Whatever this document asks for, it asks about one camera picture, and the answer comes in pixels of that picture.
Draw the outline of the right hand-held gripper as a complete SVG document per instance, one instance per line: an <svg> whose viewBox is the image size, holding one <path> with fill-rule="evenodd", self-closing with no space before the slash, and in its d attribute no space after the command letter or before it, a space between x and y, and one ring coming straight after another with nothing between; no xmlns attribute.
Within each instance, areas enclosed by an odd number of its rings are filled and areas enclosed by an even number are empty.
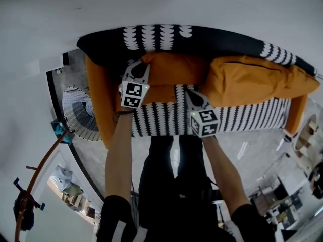
<svg viewBox="0 0 323 242"><path fill-rule="evenodd" d="M219 131L219 117L209 98L194 91L186 91L186 102L190 113L190 127L198 137L214 136Z"/></svg>

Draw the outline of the cluttered white desk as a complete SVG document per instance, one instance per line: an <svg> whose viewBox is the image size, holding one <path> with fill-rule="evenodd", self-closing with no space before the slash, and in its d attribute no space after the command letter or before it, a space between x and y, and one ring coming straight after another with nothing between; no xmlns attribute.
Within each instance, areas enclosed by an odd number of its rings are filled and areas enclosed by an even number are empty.
<svg viewBox="0 0 323 242"><path fill-rule="evenodd" d="M312 195L306 176L298 169L289 174L262 176L249 197L274 230L282 231L284 240L296 233L323 206L323 199Z"/></svg>

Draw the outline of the black hanging bag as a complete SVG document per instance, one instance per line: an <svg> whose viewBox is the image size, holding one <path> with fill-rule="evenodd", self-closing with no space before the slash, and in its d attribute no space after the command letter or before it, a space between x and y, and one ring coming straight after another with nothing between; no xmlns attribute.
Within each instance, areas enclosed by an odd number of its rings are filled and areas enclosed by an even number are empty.
<svg viewBox="0 0 323 242"><path fill-rule="evenodd" d="M17 199L15 200L15 204L13 207L15 220L17 221L18 215L21 210L21 205L23 203L23 194L19 193ZM23 212L23 218L21 223L21 231L30 231L34 226L34 205L30 200L27 200L27 204L25 210Z"/></svg>

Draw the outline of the pale blue cloth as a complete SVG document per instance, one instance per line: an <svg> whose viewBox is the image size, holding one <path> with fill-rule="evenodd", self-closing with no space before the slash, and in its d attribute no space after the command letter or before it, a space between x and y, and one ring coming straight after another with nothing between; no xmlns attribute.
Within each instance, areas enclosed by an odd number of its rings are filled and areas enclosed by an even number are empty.
<svg viewBox="0 0 323 242"><path fill-rule="evenodd" d="M73 172L57 165L50 176L60 191L67 189L71 185Z"/></svg>

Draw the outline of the wooden coat rack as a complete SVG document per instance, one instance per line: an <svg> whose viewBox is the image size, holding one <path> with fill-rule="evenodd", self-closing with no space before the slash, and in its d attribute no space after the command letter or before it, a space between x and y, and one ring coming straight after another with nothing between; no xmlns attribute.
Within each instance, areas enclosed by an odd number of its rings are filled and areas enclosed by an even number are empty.
<svg viewBox="0 0 323 242"><path fill-rule="evenodd" d="M16 220L16 229L15 229L15 238L14 241L15 242L20 242L20 231L21 231L21 223L22 223L22 219L23 219L23 215L24 215L24 211L26 210L26 205L28 203L28 201L31 201L32 205L36 208L41 208L40 204L37 203L34 199L31 198L31 191L37 181L37 178L40 174L40 172L42 171L45 163L48 161L48 159L50 158L51 154L53 153L53 151L56 149L56 147L58 146L58 144L63 140L64 136L67 134L68 131L64 131L59 137L58 139L54 142L54 144L51 146L51 148L48 150L48 152L45 154L45 156L43 157L43 159L41 160L41 162L39 163L37 168L32 168L27 166L26 168L31 169L31 170L35 170L33 177L28 185L27 190L24 190L19 184L19 179L17 178L14 181L14 185L18 188L18 190L20 191L20 193L22 194L22 198L20 200L20 208L19 208L19 214Z"/></svg>

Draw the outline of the orange sofa with striped cover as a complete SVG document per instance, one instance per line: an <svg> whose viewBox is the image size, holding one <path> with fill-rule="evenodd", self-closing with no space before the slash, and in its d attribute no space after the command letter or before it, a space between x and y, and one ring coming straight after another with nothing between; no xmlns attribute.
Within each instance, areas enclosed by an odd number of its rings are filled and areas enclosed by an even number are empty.
<svg viewBox="0 0 323 242"><path fill-rule="evenodd" d="M209 62L219 57L248 56L298 66L317 80L317 69L297 55L271 43L242 34L189 25L138 25L99 31L81 37L77 42L96 64L116 69L113 77L118 87L129 63L141 60L150 52L191 55ZM190 135L186 90L200 92L201 86L180 88L178 103L141 104L133 113L134 137ZM283 128L291 111L290 99L272 98L259 104L215 107L220 132L237 132Z"/></svg>

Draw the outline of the teal box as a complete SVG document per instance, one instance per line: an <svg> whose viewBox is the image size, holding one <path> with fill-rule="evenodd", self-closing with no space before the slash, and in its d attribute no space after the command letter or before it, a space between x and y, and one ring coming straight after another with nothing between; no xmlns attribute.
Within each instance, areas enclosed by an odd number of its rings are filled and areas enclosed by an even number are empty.
<svg viewBox="0 0 323 242"><path fill-rule="evenodd" d="M63 135L63 133L65 132L65 127L63 126L62 122L61 121L58 121L58 120L54 120L54 121L51 121L51 126L52 126L52 129L56 135L57 138L59 138L60 136ZM69 136L68 134L65 134L64 137L61 139L60 143L62 144L71 144L71 140L69 139Z"/></svg>

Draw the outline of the white roller blind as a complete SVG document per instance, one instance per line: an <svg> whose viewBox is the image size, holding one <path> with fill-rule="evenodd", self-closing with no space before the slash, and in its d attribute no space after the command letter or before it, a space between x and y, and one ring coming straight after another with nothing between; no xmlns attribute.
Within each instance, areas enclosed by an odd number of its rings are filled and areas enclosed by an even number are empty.
<svg viewBox="0 0 323 242"><path fill-rule="evenodd" d="M46 186L40 196L42 211L34 211L34 226L25 242L94 242L94 226L70 209Z"/></svg>

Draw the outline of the person's right forearm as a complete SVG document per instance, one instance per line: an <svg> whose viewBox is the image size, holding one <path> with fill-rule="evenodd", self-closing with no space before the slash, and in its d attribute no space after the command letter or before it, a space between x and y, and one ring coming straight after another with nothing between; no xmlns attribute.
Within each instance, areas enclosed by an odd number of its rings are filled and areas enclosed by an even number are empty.
<svg viewBox="0 0 323 242"><path fill-rule="evenodd" d="M229 214L233 215L239 207L250 204L241 177L214 136L202 138L202 142L217 186L227 205Z"/></svg>

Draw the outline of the white round side table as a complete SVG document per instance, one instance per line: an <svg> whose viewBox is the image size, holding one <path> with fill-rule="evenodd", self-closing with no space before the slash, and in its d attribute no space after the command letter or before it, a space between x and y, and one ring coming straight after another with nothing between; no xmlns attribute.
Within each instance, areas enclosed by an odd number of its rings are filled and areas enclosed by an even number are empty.
<svg viewBox="0 0 323 242"><path fill-rule="evenodd" d="M310 139L317 133L318 128L316 114L312 114L303 122L293 142L293 149L298 158L307 154L311 146Z"/></svg>

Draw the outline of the person's black shirt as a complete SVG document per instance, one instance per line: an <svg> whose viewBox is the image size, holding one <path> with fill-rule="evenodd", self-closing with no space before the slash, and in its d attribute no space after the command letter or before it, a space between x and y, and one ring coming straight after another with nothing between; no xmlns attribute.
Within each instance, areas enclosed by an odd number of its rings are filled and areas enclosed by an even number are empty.
<svg viewBox="0 0 323 242"><path fill-rule="evenodd" d="M136 227L130 203L117 195L104 200L97 242L236 242L218 227L217 216L191 206L184 199L153 207L146 225ZM276 242L275 232L250 204L238 207L231 217L243 242Z"/></svg>

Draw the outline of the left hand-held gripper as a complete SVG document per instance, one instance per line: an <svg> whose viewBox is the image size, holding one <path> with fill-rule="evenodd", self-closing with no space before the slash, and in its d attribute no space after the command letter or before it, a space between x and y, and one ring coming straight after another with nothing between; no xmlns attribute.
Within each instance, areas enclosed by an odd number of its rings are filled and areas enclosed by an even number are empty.
<svg viewBox="0 0 323 242"><path fill-rule="evenodd" d="M129 63L124 72L123 81L120 85L121 106L138 109L144 101L150 86L147 84L150 73L150 64L142 63L141 60ZM139 79L138 82L125 81L126 79Z"/></svg>

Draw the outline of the olive green cloth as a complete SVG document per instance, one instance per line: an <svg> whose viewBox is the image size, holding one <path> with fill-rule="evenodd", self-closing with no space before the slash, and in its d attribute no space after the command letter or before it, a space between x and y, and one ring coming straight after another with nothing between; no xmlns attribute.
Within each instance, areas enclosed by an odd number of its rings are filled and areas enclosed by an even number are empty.
<svg viewBox="0 0 323 242"><path fill-rule="evenodd" d="M67 197L74 197L83 194L84 191L77 184L70 183L68 187L63 189L63 194Z"/></svg>

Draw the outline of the person's left forearm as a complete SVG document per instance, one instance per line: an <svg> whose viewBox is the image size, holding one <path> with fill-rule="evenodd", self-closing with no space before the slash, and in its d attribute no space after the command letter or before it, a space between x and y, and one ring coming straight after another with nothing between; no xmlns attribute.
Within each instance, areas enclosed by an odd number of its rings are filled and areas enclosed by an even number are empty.
<svg viewBox="0 0 323 242"><path fill-rule="evenodd" d="M105 195L131 198L132 113L119 117L105 164Z"/></svg>

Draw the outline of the black white woven basket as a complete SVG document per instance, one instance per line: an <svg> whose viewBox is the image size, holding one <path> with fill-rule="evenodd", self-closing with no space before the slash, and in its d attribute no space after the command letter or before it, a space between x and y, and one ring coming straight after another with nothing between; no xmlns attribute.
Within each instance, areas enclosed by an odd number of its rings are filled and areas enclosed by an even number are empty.
<svg viewBox="0 0 323 242"><path fill-rule="evenodd" d="M88 141L100 141L98 125L88 90L70 86L63 91L63 116L70 132Z"/></svg>

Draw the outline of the person's black trousers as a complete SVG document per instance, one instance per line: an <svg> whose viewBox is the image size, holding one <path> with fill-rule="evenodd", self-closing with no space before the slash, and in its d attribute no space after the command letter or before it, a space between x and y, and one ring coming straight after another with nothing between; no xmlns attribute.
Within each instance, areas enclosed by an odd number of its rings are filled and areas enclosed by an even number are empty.
<svg viewBox="0 0 323 242"><path fill-rule="evenodd" d="M200 196L212 189L203 160L202 140L193 135L179 137L180 162L174 177L170 150L174 137L152 137L149 155L144 162L139 183L140 195L152 195L162 190L167 194Z"/></svg>

